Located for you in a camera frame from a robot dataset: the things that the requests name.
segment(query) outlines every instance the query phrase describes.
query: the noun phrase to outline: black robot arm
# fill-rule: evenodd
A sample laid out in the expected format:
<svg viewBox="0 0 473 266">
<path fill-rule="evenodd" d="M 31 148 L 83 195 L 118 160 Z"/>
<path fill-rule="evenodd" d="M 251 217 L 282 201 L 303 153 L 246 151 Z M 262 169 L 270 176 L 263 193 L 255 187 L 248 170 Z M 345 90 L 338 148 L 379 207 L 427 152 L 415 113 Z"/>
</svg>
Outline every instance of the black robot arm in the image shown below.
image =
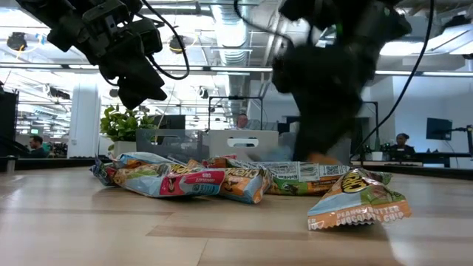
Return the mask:
<svg viewBox="0 0 473 266">
<path fill-rule="evenodd" d="M 381 49 L 412 30 L 395 11 L 397 2 L 287 0 L 279 9 L 290 20 L 303 18 L 320 30 L 337 27 L 333 44 L 290 45 L 273 62 L 273 83 L 279 92 L 293 94 L 300 111 L 294 160 L 326 154 L 352 128 Z"/>
<path fill-rule="evenodd" d="M 132 20 L 142 7 L 140 0 L 16 1 L 51 28 L 50 43 L 64 52 L 78 48 L 105 79 L 118 78 L 126 108 L 147 98 L 166 99 L 164 81 L 146 59 L 163 49 L 160 33 L 148 18 Z"/>
</svg>

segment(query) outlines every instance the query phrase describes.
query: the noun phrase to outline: black cable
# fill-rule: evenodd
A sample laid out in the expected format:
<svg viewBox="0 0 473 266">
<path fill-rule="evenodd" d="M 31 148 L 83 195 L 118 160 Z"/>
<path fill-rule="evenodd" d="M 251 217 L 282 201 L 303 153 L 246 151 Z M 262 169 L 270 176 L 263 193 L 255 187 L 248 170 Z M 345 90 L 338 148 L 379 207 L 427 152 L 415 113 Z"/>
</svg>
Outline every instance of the black cable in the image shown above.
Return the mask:
<svg viewBox="0 0 473 266">
<path fill-rule="evenodd" d="M 445 140 L 445 143 L 450 147 L 450 149 L 453 151 L 453 153 L 456 153 L 455 150 L 453 149 L 452 145 L 448 141 Z M 458 157 L 455 156 L 455 159 L 457 161 L 457 168 L 460 168 L 460 164 L 458 163 Z"/>
<path fill-rule="evenodd" d="M 180 49 L 183 51 L 183 56 L 184 56 L 184 62 L 186 63 L 186 73 L 180 77 L 175 77 L 171 74 L 168 74 L 166 71 L 164 71 L 161 67 L 159 67 L 159 65 L 156 63 L 156 61 L 154 60 L 153 56 L 150 55 L 148 57 L 148 59 L 151 61 L 151 63 L 161 72 L 163 73 L 163 75 L 165 75 L 166 77 L 168 78 L 171 78 L 171 79 L 174 79 L 174 80 L 177 80 L 177 81 L 180 81 L 180 80 L 183 80 L 184 78 L 187 78 L 187 76 L 189 76 L 190 72 L 191 72 L 191 68 L 189 66 L 189 59 L 187 58 L 187 52 L 186 52 L 186 49 L 185 49 L 185 46 L 184 46 L 184 43 L 183 43 L 183 40 L 181 39 L 181 37 L 179 37 L 179 34 L 177 34 L 176 30 L 174 29 L 174 27 L 164 18 L 161 16 L 161 14 L 159 14 L 149 3 L 147 0 L 141 0 L 145 5 L 146 7 L 153 13 L 155 14 L 160 20 L 162 20 L 164 22 L 164 24 L 166 26 L 169 27 L 169 29 L 171 29 L 172 33 L 174 34 L 174 36 L 176 36 L 176 39 L 177 39 L 177 42 L 179 43 L 179 46 L 180 46 Z"/>
<path fill-rule="evenodd" d="M 107 82 L 108 84 L 112 85 L 112 86 L 118 86 L 118 84 L 115 84 L 115 83 L 112 83 L 102 72 L 102 70 L 100 70 L 100 73 L 102 75 L 102 78 L 105 80 L 105 82 Z"/>
<path fill-rule="evenodd" d="M 427 25 L 427 31 L 426 31 L 426 37 L 423 42 L 422 50 L 421 53 L 419 54 L 419 57 L 417 61 L 415 62 L 414 67 L 412 68 L 411 74 L 407 78 L 406 84 L 404 84 L 404 88 L 402 89 L 399 98 L 396 100 L 394 103 L 394 106 L 392 107 L 391 111 L 389 111 L 389 114 L 368 134 L 367 137 L 364 138 L 364 140 L 356 147 L 355 151 L 353 152 L 352 156 L 350 157 L 353 158 L 355 156 L 356 152 L 363 146 L 364 143 L 373 135 L 375 132 L 384 124 L 386 121 L 391 117 L 391 115 L 394 113 L 396 108 L 398 107 L 399 103 L 402 100 L 402 97 L 407 91 L 407 88 L 409 87 L 409 84 L 411 83 L 412 78 L 414 78 L 415 73 L 417 72 L 417 68 L 419 67 L 419 64 L 421 63 L 423 54 L 426 52 L 427 49 L 427 44 L 429 43 L 429 37 L 430 37 L 430 32 L 432 31 L 432 22 L 434 20 L 434 11 L 435 11 L 435 0 L 430 0 L 430 8 L 429 8 L 429 24 Z"/>
<path fill-rule="evenodd" d="M 291 46 L 294 46 L 294 43 L 293 43 L 293 40 L 291 40 L 289 38 L 289 36 L 287 35 L 284 35 L 282 33 L 278 33 L 277 31 L 272 31 L 272 30 L 269 30 L 263 26 L 260 26 L 260 25 L 256 25 L 254 24 L 253 22 L 250 22 L 249 20 L 247 20 L 246 18 L 243 17 L 242 13 L 240 12 L 239 10 L 239 7 L 238 7 L 238 1 L 239 0 L 234 0 L 234 10 L 235 10 L 235 13 L 237 14 L 237 16 L 239 18 L 241 18 L 243 20 L 243 22 L 245 22 L 246 24 L 252 26 L 253 28 L 257 29 L 257 30 L 261 30 L 262 32 L 265 32 L 265 33 L 269 33 L 269 34 L 273 34 L 273 35 L 276 35 L 278 37 L 281 37 L 283 39 L 285 39 Z"/>
</svg>

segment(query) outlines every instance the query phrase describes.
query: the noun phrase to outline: snack bag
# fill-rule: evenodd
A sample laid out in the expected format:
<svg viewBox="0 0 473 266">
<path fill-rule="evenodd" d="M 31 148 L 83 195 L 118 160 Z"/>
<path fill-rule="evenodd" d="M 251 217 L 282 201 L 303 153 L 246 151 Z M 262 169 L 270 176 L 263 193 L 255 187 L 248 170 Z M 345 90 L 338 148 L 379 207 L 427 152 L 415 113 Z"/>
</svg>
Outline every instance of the snack bag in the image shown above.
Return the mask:
<svg viewBox="0 0 473 266">
<path fill-rule="evenodd" d="M 204 160 L 203 165 L 207 168 L 227 168 L 227 159 L 235 160 L 236 158 L 236 154 L 212 157 L 208 160 Z"/>
<path fill-rule="evenodd" d="M 258 164 L 266 167 L 273 178 L 267 194 L 292 196 L 322 195 L 350 169 L 348 166 L 301 162 Z"/>
<path fill-rule="evenodd" d="M 116 184 L 148 197 L 217 195 L 225 171 L 158 163 L 119 169 Z"/>
<path fill-rule="evenodd" d="M 411 211 L 406 197 L 389 190 L 386 184 L 370 178 L 368 173 L 377 177 L 383 175 L 362 169 L 353 169 L 343 175 L 308 211 L 309 230 L 392 222 L 409 217 Z"/>
<path fill-rule="evenodd" d="M 127 152 L 114 160 L 115 166 L 120 168 L 137 168 L 152 163 L 174 163 L 164 157 L 149 152 Z"/>
<path fill-rule="evenodd" d="M 230 200 L 257 204 L 270 184 L 270 175 L 263 168 L 226 168 L 219 194 Z"/>
<path fill-rule="evenodd" d="M 105 186 L 116 186 L 113 181 L 113 177 L 117 172 L 117 169 L 113 163 L 102 163 L 98 157 L 95 157 L 95 164 L 90 168 L 90 171 L 97 177 L 102 185 Z"/>
</svg>

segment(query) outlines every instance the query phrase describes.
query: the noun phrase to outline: computer monitor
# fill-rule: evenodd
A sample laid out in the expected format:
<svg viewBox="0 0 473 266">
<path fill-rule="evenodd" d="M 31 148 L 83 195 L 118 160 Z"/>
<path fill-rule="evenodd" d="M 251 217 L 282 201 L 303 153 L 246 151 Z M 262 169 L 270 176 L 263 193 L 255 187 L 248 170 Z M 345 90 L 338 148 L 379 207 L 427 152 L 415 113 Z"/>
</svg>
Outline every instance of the computer monitor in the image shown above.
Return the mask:
<svg viewBox="0 0 473 266">
<path fill-rule="evenodd" d="M 452 121 L 427 118 L 427 140 L 452 140 Z"/>
<path fill-rule="evenodd" d="M 155 116 L 153 124 L 157 126 L 160 123 L 160 120 L 160 115 Z M 160 129 L 186 129 L 186 116 L 165 115 L 161 121 Z"/>
</svg>

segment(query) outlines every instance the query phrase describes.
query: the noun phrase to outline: desk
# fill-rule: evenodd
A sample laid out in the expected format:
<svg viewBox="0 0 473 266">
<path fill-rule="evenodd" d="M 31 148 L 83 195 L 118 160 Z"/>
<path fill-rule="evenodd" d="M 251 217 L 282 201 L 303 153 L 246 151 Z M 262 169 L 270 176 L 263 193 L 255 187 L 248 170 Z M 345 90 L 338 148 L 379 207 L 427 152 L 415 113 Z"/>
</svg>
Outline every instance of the desk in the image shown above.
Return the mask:
<svg viewBox="0 0 473 266">
<path fill-rule="evenodd" d="M 352 161 L 352 165 L 361 166 L 361 161 Z M 423 166 L 422 162 L 363 161 L 364 166 Z"/>
<path fill-rule="evenodd" d="M 85 168 L 0 175 L 0 265 L 472 265 L 473 182 L 395 175 L 412 218 L 307 231 L 318 197 L 151 199 Z"/>
<path fill-rule="evenodd" d="M 450 158 L 471 158 L 470 153 L 453 153 L 453 152 L 418 152 L 414 157 L 424 164 L 434 163 L 443 164 L 445 168 L 450 168 Z"/>
</svg>

